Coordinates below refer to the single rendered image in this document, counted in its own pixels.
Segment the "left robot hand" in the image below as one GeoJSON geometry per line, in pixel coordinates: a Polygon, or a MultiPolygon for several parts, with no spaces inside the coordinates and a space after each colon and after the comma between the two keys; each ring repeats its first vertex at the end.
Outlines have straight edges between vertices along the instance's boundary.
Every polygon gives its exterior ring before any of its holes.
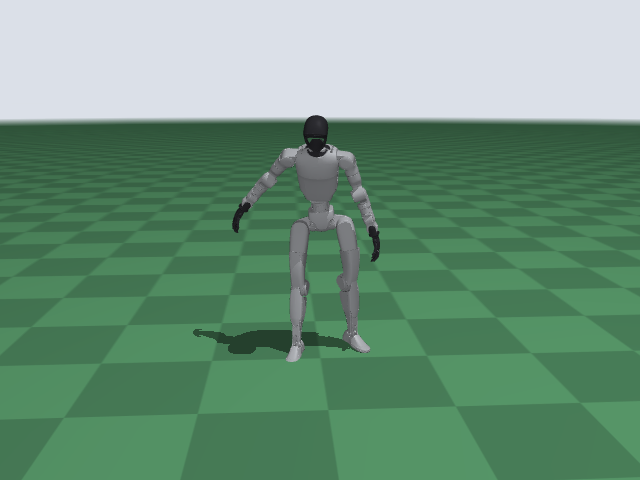
{"type": "Polygon", "coordinates": [[[368,228],[369,230],[369,237],[372,237],[373,239],[373,244],[374,244],[374,252],[372,253],[372,257],[374,258],[371,260],[371,262],[376,261],[379,257],[379,249],[380,249],[380,240],[379,240],[379,231],[376,232],[376,228],[374,226],[370,226],[368,228]]]}

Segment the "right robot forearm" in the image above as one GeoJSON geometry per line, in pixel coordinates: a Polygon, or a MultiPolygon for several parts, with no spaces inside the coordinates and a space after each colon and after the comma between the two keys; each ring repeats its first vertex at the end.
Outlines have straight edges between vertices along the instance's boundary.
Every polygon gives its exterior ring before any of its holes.
{"type": "Polygon", "coordinates": [[[249,191],[246,197],[242,199],[242,206],[244,203],[248,202],[251,204],[251,209],[253,204],[261,197],[263,193],[267,191],[267,187],[261,183],[263,178],[267,175],[268,172],[264,173],[261,178],[255,183],[255,186],[249,191]]]}

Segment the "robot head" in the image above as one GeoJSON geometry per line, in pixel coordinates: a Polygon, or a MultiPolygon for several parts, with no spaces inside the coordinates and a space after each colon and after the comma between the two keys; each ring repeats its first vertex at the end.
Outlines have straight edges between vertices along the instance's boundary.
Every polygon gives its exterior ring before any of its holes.
{"type": "Polygon", "coordinates": [[[312,152],[310,152],[307,149],[309,155],[313,157],[321,157],[327,152],[327,150],[325,150],[325,152],[320,152],[324,147],[330,150],[330,146],[326,145],[327,134],[328,123],[324,117],[314,115],[306,120],[303,130],[303,136],[307,145],[305,149],[309,148],[310,150],[312,150],[312,152]],[[312,139],[309,143],[307,138],[323,138],[324,141],[322,139],[312,139]]]}

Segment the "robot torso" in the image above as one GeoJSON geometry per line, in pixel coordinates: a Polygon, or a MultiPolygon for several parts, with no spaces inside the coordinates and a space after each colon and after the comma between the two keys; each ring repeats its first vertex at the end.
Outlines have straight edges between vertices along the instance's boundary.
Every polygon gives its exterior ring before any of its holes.
{"type": "Polygon", "coordinates": [[[311,231],[328,231],[335,229],[334,208],[330,201],[338,187],[339,165],[337,151],[333,145],[330,150],[323,148],[320,152],[326,154],[313,157],[308,154],[309,148],[303,144],[298,147],[295,161],[299,187],[305,198],[311,201],[308,218],[311,231]]]}

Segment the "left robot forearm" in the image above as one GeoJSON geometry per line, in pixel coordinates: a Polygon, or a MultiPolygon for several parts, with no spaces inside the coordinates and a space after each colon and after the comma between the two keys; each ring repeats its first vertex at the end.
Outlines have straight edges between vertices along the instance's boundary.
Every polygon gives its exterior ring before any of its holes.
{"type": "Polygon", "coordinates": [[[375,216],[374,216],[374,213],[373,213],[372,208],[371,208],[371,203],[370,203],[369,197],[367,195],[367,192],[366,192],[366,190],[364,188],[363,188],[363,192],[364,192],[364,195],[366,197],[366,200],[360,201],[360,203],[357,205],[358,209],[361,212],[361,216],[362,216],[363,222],[366,224],[367,232],[369,233],[368,228],[370,226],[374,226],[376,228],[376,232],[377,232],[378,231],[378,224],[375,222],[375,216]]]}

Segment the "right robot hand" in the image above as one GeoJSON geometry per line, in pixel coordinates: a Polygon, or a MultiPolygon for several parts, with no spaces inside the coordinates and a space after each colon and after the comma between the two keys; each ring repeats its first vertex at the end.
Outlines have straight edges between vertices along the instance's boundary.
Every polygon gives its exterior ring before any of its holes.
{"type": "Polygon", "coordinates": [[[244,212],[248,212],[250,207],[251,207],[251,204],[248,203],[248,202],[244,203],[243,206],[242,206],[242,203],[239,204],[239,208],[235,213],[235,216],[233,218],[233,223],[232,223],[232,228],[233,228],[234,232],[238,233],[239,220],[243,216],[244,212]]]}

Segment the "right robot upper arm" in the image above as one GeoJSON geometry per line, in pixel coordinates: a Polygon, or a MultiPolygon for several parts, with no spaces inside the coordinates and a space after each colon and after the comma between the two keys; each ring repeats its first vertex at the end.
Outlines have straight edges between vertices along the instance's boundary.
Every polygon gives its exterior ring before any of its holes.
{"type": "Polygon", "coordinates": [[[295,165],[298,149],[286,148],[280,156],[275,160],[270,168],[270,171],[261,181],[267,188],[272,188],[277,183],[277,177],[281,175],[287,168],[291,168],[295,165]]]}

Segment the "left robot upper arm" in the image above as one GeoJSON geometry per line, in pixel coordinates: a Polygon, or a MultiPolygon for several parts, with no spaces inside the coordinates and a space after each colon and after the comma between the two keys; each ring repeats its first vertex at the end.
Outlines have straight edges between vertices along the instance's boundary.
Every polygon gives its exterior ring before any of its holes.
{"type": "Polygon", "coordinates": [[[355,156],[351,152],[338,150],[337,160],[340,168],[345,170],[347,179],[353,189],[350,194],[354,202],[366,200],[355,156]]]}

